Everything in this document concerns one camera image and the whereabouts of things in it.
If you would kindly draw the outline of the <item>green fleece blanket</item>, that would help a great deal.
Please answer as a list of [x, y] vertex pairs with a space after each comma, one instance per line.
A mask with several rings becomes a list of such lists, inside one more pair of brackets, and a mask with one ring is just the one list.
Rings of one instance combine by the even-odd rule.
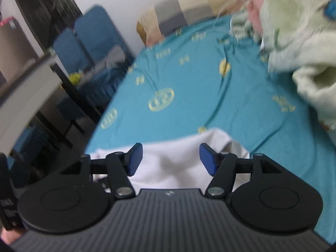
[[335, 130], [335, 0], [264, 0], [257, 29], [244, 7], [231, 19], [237, 38], [262, 43], [269, 72], [292, 72], [297, 93]]

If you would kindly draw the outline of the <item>black table leg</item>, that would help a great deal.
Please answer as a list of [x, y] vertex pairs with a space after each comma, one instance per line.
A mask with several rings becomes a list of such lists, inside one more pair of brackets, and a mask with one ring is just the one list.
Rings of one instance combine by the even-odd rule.
[[[60, 78], [60, 85], [68, 94], [70, 99], [86, 114], [95, 124], [98, 124], [101, 114], [94, 108], [84, 96], [70, 82], [66, 74], [56, 64], [50, 66], [51, 70]], [[61, 133], [40, 111], [37, 111], [35, 118], [60, 142], [65, 144], [69, 149], [73, 144], [66, 138], [66, 134]]]

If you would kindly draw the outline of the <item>white long-sleeve shirt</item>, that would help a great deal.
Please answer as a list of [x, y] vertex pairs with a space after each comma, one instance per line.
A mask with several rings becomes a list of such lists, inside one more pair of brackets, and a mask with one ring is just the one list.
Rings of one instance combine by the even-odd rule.
[[108, 154], [127, 152], [135, 143], [143, 145], [143, 158], [134, 176], [129, 178], [136, 193], [142, 189], [199, 188], [205, 191], [211, 176], [199, 158], [199, 146], [208, 144], [216, 152], [231, 152], [249, 158], [250, 152], [224, 130], [212, 128], [201, 134], [158, 140], [124, 135], [94, 134], [85, 153], [92, 159], [105, 158]]

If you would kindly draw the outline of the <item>blue covered chair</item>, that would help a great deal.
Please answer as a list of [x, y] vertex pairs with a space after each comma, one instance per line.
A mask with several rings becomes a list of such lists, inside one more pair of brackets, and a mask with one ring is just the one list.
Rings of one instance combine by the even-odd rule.
[[[104, 59], [114, 47], [120, 46], [126, 62], [106, 68]], [[108, 103], [116, 93], [134, 57], [106, 10], [94, 5], [76, 19], [72, 29], [65, 29], [53, 43], [68, 76], [78, 72], [81, 81], [76, 89], [92, 106]]]

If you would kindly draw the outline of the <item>pink fleece blanket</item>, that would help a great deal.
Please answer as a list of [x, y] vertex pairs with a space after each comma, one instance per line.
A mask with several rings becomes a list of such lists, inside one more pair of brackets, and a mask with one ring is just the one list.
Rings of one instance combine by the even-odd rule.
[[262, 26], [260, 21], [260, 10], [264, 3], [264, 0], [249, 0], [247, 11], [248, 11], [248, 20], [252, 25], [253, 29], [253, 40], [256, 43], [261, 42], [262, 37]]

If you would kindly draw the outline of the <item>green yellow plush toy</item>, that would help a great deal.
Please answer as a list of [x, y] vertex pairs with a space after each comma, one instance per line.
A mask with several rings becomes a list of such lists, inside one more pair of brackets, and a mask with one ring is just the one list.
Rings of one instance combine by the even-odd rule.
[[72, 73], [69, 75], [69, 80], [71, 84], [77, 85], [81, 81], [81, 74], [78, 72]]

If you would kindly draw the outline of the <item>teal patterned bed sheet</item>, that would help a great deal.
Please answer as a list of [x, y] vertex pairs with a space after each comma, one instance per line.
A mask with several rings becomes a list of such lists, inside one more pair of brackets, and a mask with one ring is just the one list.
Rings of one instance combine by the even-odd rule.
[[142, 50], [94, 134], [158, 140], [222, 129], [318, 190], [315, 231], [334, 243], [335, 147], [291, 74], [268, 73], [259, 45], [225, 33], [230, 24], [198, 23]]

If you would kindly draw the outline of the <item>plaid beige grey pillow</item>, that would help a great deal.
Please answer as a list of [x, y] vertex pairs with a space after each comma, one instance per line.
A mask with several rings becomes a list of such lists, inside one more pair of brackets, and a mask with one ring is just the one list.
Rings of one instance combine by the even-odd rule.
[[145, 46], [153, 46], [177, 29], [239, 11], [245, 0], [164, 0], [147, 9], [137, 21]]

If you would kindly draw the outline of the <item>grey cloth on chair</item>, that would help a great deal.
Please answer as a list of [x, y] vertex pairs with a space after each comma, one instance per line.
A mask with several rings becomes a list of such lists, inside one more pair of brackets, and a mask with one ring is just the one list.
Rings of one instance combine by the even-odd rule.
[[126, 62], [126, 54], [120, 46], [114, 46], [105, 56], [104, 66], [114, 68]]

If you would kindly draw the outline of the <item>white table top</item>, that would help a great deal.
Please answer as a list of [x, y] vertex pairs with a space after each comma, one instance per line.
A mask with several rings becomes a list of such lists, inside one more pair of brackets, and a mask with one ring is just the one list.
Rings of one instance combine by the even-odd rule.
[[60, 85], [51, 69], [56, 56], [34, 62], [1, 91], [1, 153], [9, 155], [19, 136]]

